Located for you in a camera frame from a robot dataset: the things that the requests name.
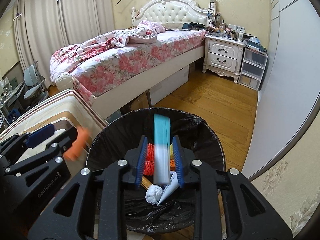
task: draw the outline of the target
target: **beige curtain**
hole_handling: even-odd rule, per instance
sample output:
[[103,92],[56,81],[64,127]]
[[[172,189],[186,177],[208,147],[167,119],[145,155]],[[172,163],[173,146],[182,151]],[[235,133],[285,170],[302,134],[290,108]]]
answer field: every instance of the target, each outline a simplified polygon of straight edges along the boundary
[[95,0],[100,33],[104,34],[115,29],[113,21],[112,0]]
[[99,35],[94,0],[59,0],[59,10],[70,44]]
[[25,18],[31,52],[48,87],[51,56],[66,45],[60,29],[57,0],[26,0]]
[[17,15],[17,13],[22,15],[14,20],[14,36],[21,67],[25,71],[26,68],[34,63],[26,30],[25,0],[16,0],[14,14]]

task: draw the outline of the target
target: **tufted headboard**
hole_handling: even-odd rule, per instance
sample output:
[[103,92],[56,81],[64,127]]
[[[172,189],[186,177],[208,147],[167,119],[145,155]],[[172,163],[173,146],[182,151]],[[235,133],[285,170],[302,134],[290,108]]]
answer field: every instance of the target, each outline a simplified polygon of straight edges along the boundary
[[158,23],[202,23],[209,25],[207,10],[198,7],[192,0],[151,0],[136,16],[132,8],[132,24],[137,26],[142,20]]

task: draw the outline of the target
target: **trash can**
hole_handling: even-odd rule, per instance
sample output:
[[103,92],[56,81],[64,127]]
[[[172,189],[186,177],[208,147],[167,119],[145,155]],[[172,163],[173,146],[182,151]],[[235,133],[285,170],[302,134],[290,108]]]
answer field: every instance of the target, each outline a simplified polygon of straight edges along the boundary
[[[142,135],[154,143],[153,115],[170,118],[171,135],[179,136],[182,147],[193,150],[196,158],[217,170],[225,170],[222,145],[208,124],[199,116],[168,108],[147,108],[129,112],[108,125],[94,139],[87,156],[87,168],[108,167],[138,147]],[[146,235],[174,232],[194,224],[195,191],[177,189],[159,206],[147,203],[146,190],[124,192],[127,229]]]

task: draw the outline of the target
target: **crumpled blanket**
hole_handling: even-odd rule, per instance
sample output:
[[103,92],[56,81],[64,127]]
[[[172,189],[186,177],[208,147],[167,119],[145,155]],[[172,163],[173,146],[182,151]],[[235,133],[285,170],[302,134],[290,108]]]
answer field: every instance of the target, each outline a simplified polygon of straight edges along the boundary
[[50,82],[55,84],[56,78],[63,72],[72,72],[81,63],[108,49],[117,46],[125,47],[128,43],[154,43],[157,34],[165,32],[165,28],[156,22],[141,21],[135,29],[115,30],[92,38],[82,44],[69,45],[56,51],[50,60]]

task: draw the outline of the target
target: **black garbage bag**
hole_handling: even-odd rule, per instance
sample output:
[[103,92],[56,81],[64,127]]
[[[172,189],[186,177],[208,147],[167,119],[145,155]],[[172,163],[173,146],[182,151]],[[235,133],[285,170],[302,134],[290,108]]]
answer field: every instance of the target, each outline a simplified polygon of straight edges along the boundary
[[[171,135],[179,136],[181,146],[193,150],[196,158],[217,170],[225,169],[221,143],[199,116],[168,108],[148,108],[127,113],[116,119],[94,139],[86,166],[95,171],[122,159],[139,145],[142,135],[154,143],[153,114],[170,118]],[[146,190],[124,192],[127,229],[146,235],[174,232],[194,224],[195,192],[177,189],[163,204],[156,206],[145,200]]]

